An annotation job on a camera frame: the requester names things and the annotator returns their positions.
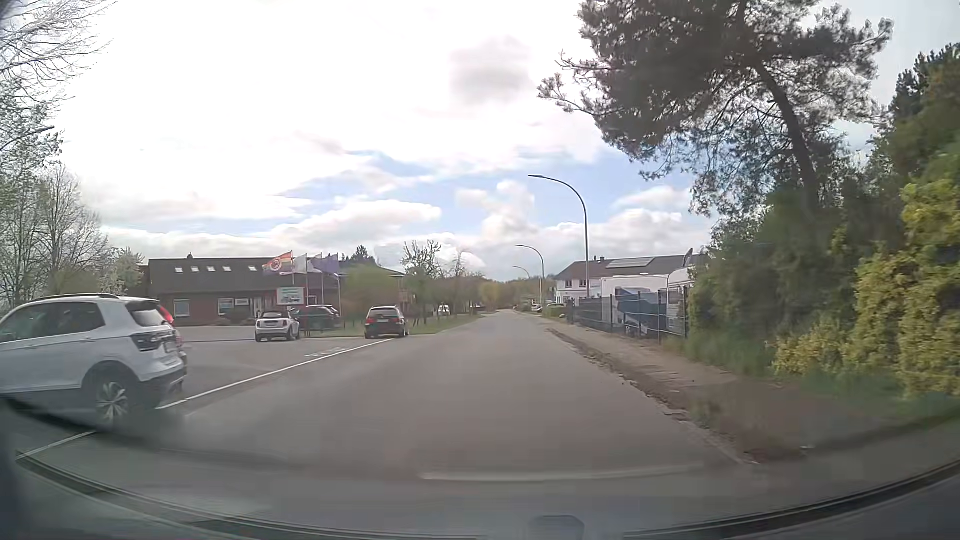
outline sidewalk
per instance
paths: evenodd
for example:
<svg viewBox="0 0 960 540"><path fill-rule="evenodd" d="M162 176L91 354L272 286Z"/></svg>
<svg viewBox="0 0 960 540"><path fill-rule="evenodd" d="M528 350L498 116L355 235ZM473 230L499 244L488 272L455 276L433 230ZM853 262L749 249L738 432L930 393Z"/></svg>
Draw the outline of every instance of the sidewalk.
<svg viewBox="0 0 960 540"><path fill-rule="evenodd" d="M739 377L693 362L665 351L654 340L544 317L536 320L591 361L678 409L680 419L689 418L726 437L755 461L866 444L917 426L905 425L902 417L856 410L838 398L814 395L792 384Z"/></svg>

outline blue sky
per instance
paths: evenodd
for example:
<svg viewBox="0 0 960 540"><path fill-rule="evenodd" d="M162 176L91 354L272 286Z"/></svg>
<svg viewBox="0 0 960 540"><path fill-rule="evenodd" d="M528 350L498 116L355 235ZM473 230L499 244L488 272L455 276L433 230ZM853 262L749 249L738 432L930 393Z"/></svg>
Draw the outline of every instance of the blue sky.
<svg viewBox="0 0 960 540"><path fill-rule="evenodd" d="M582 210L529 174L578 188L591 255L681 254L709 240L711 222L686 211L689 178L645 183L589 118L536 97L561 50L590 54L575 0L231 5L119 2L97 27L109 45L56 125L117 245L160 258L363 243L397 266L405 241L429 238L442 257L464 251L505 279L515 264L539 268L514 247L526 243L557 272L582 258ZM897 74L960 24L954 0L842 5L858 23L895 21L874 85L884 105ZM870 134L840 128L855 147Z"/></svg>

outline roof rail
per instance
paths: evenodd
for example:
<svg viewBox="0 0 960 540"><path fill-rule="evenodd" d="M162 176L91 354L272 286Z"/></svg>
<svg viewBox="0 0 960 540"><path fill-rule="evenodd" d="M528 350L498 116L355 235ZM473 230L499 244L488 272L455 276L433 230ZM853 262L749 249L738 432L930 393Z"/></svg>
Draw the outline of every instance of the roof rail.
<svg viewBox="0 0 960 540"><path fill-rule="evenodd" d="M53 300L54 298L80 298L83 296L96 296L99 298L112 298L114 300L119 300L120 297L115 294L110 294L108 292L76 292L73 294L55 294L53 296L41 296L40 298L34 298L31 302L38 302L40 300Z"/></svg>

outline fence post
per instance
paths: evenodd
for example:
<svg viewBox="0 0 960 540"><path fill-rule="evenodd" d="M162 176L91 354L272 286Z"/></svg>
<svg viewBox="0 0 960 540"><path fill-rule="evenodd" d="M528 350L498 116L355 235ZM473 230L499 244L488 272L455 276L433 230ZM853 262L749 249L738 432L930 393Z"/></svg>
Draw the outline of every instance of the fence post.
<svg viewBox="0 0 960 540"><path fill-rule="evenodd" d="M660 291L657 291L657 343L663 342L663 332L660 331Z"/></svg>

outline suv rear window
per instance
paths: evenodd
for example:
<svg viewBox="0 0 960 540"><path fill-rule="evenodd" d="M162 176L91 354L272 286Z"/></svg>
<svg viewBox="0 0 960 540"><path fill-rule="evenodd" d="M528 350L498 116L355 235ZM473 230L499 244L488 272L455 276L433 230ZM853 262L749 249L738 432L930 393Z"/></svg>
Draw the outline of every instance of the suv rear window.
<svg viewBox="0 0 960 540"><path fill-rule="evenodd" d="M158 306L157 302L130 302L127 311L141 327L159 327L166 324L167 320L157 309Z"/></svg>
<svg viewBox="0 0 960 540"><path fill-rule="evenodd" d="M396 307L378 307L377 309L371 309L370 313L367 314L368 317L374 317L375 315L386 315L388 317L399 317L400 311Z"/></svg>

